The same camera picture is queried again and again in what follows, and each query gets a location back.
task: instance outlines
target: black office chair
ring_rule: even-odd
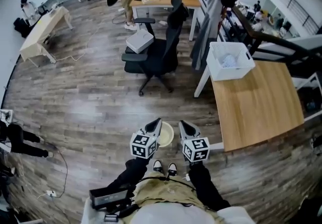
[[[146,75],[146,80],[140,87],[139,96],[143,96],[142,90],[153,76],[161,81],[169,93],[173,91],[173,88],[169,87],[161,76],[175,71],[178,66],[177,45],[179,43],[179,35],[182,24],[189,16],[189,13],[188,9],[182,3],[182,0],[171,0],[171,4],[173,10],[167,19],[167,40],[155,38],[151,27],[151,24],[155,23],[155,19],[134,19],[135,23],[144,23],[148,32],[154,36],[154,42],[140,54],[136,54],[127,47],[125,54],[122,55],[122,61],[126,62],[124,70],[127,73],[144,73]]]

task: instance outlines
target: chair backrest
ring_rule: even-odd
[[[173,11],[169,14],[167,19],[167,46],[163,55],[163,62],[166,64],[178,64],[177,45],[179,43],[179,35],[181,33],[183,22],[186,21],[189,13],[188,9],[182,3],[182,0],[171,0],[171,4],[173,6]]]

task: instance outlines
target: floor plank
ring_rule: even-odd
[[[155,159],[166,166],[173,161],[186,171],[180,152],[178,121],[191,121],[212,142],[221,141],[219,118],[211,83],[199,99],[194,90],[201,74],[191,68],[189,42],[191,19],[183,26],[178,45],[179,66],[167,80],[174,87],[169,94],[156,80],[138,96],[144,80],[125,73],[121,54],[132,32],[112,24],[120,3],[106,6],[106,0],[66,3],[74,30],[61,25],[48,50],[59,60],[35,59],[41,66],[19,61],[6,95],[4,107],[15,111],[15,120],[27,131],[55,144],[68,163],[65,194],[56,205],[71,223],[79,223],[89,190],[112,182],[131,158],[131,134],[161,117],[174,127],[174,142],[160,149]],[[146,11],[139,11],[144,17]],[[165,38],[166,10],[150,9],[156,36]],[[257,223],[284,223],[297,210],[304,195],[313,193],[322,173],[322,158],[310,148],[313,133],[322,133],[319,119],[276,137],[267,143],[230,153],[212,153],[207,163],[212,180],[232,205],[244,206]],[[49,145],[40,145],[52,149]],[[8,165],[18,167],[19,178],[10,185],[15,206],[22,206],[47,223],[67,223],[65,216],[42,196],[49,187],[62,192],[64,161],[58,152],[53,159],[7,155]]]

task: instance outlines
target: white plastic bin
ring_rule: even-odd
[[[222,67],[220,60],[228,54],[235,58],[236,67]],[[211,42],[207,64],[214,81],[243,78],[255,67],[247,47],[239,42]]]
[[[141,29],[126,40],[126,45],[135,53],[140,53],[153,43],[153,35]]]

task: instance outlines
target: gray jacket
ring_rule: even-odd
[[[207,12],[190,57],[195,70],[204,70],[210,41],[217,41],[218,23],[221,20],[221,0],[207,0]]]

